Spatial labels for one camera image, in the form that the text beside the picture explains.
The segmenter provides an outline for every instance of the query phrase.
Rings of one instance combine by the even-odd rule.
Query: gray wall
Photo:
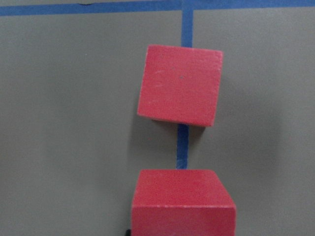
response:
[[[181,12],[0,17],[0,235],[122,236],[141,169],[175,167],[175,124],[136,116],[148,44]],[[237,236],[315,231],[315,8],[196,11],[225,54],[215,126],[190,129]]]

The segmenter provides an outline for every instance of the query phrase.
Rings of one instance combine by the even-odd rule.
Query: blue tape line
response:
[[[195,0],[194,10],[239,9],[267,7],[311,7],[315,0]],[[0,6],[0,16],[87,14],[139,11],[174,11],[182,10],[181,0],[139,0],[128,2],[101,2],[90,5],[50,4]]]
[[[195,0],[193,4],[194,10],[308,6],[315,6],[315,0]]]
[[[182,9],[182,47],[192,47],[193,0],[183,0]],[[187,169],[189,126],[179,124],[177,130],[176,169]]]
[[[182,47],[192,47],[193,0],[183,0]]]
[[[187,169],[189,126],[178,124],[176,169]]]
[[[54,15],[54,14],[87,14],[139,11],[172,11],[181,10],[181,0],[103,2],[90,5],[51,4],[1,6],[0,16]]]

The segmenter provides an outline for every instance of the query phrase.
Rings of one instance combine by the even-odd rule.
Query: cube face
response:
[[[132,202],[132,236],[234,236],[236,207],[208,170],[143,170]]]
[[[150,45],[138,114],[198,126],[214,124],[223,53]]]

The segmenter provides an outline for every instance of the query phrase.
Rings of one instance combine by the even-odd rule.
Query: tilted red cube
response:
[[[132,236],[234,236],[236,206],[213,171],[142,170]]]
[[[156,120],[212,126],[223,52],[150,45],[138,114]]]

